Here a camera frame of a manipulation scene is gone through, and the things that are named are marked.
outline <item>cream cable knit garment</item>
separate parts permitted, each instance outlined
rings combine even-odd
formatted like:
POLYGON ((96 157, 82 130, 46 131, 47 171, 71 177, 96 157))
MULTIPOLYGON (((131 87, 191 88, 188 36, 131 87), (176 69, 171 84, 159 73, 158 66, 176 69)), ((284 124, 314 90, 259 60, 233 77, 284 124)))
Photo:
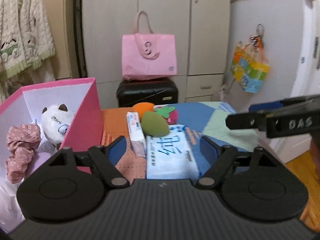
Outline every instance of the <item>cream cable knit garment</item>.
POLYGON ((0 0, 0 46, 0 72, 7 78, 38 69, 55 54, 42 0, 0 0))

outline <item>white stuffed animal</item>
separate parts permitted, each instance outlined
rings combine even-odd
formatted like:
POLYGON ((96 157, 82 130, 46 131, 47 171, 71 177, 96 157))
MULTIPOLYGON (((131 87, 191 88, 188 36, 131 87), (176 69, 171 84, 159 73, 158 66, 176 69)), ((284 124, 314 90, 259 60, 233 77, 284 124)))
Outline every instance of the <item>white stuffed animal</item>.
POLYGON ((65 104, 53 105, 42 110, 41 125, 45 137, 59 149, 74 115, 65 104))

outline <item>strawberry toy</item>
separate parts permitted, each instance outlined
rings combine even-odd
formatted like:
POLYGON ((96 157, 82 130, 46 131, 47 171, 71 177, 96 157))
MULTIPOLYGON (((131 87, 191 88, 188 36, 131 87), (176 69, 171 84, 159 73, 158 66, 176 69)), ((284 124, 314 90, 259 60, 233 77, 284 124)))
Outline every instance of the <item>strawberry toy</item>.
POLYGON ((175 109, 174 106, 162 106, 157 107, 155 112, 161 115, 168 124, 175 124, 178 120, 178 111, 175 109))

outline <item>multicolored mat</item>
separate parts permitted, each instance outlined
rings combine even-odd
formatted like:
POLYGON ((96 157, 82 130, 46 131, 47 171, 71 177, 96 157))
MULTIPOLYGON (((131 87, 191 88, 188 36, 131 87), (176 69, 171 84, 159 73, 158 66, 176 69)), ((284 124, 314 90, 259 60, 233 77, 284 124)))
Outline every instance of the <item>multicolored mat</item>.
MULTIPOLYGON (((229 130, 225 119, 234 109, 224 102, 198 102, 173 104, 178 111, 178 124, 186 125, 187 139, 197 161, 200 172, 205 173, 212 163, 201 154, 199 141, 206 135, 216 144, 233 145, 240 151, 252 151, 258 144, 258 135, 253 130, 229 130)), ((128 108, 113 108, 102 110, 104 129, 102 145, 108 145, 118 136, 127 140, 127 151, 116 165, 116 168, 132 183, 134 179, 145 178, 146 160, 136 157, 130 149, 130 140, 126 122, 128 108)))

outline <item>black circular disc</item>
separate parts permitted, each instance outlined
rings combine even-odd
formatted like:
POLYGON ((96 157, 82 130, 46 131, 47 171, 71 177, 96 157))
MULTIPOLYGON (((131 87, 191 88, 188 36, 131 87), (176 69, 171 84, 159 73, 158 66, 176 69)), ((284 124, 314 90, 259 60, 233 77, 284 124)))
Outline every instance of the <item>black circular disc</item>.
POLYGON ((234 212, 261 221, 299 216, 308 201, 305 186, 282 167, 251 168, 235 174, 222 185, 221 196, 234 212))
POLYGON ((17 191, 24 216, 43 222, 79 218, 95 209, 103 197, 104 186, 98 178, 64 166, 35 172, 17 191))

